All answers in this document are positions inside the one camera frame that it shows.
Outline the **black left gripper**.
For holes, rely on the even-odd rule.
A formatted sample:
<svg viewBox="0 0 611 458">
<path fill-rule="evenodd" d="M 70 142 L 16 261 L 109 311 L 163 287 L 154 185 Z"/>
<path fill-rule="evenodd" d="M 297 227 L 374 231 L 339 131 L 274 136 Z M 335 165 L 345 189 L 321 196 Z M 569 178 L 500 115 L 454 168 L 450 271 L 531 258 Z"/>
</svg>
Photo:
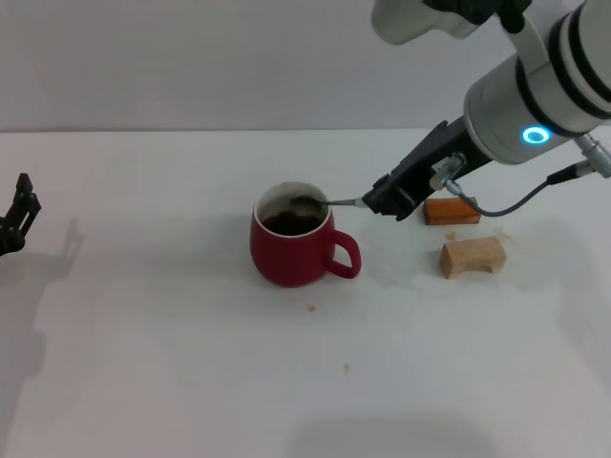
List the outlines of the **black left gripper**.
<svg viewBox="0 0 611 458">
<path fill-rule="evenodd" d="M 21 173 L 9 210 L 9 218 L 1 218 L 0 256 L 23 249 L 23 241 L 41 210 L 37 194 L 28 174 Z"/>
</svg>

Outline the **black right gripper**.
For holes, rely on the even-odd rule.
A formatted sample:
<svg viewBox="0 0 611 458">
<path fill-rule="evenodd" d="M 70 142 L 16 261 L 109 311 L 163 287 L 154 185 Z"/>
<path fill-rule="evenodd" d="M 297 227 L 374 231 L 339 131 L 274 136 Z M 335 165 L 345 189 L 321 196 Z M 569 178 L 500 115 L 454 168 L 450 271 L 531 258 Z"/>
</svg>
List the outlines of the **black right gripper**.
<svg viewBox="0 0 611 458">
<path fill-rule="evenodd" d="M 433 167 L 453 155 L 464 156 L 457 177 L 482 166 L 482 152 L 471 139 L 463 116 L 452 123 L 440 123 L 400 162 L 391 173 L 390 191 L 387 192 L 389 177 L 381 177 L 361 200 L 373 213 L 404 220 L 434 193 L 430 185 Z"/>
</svg>

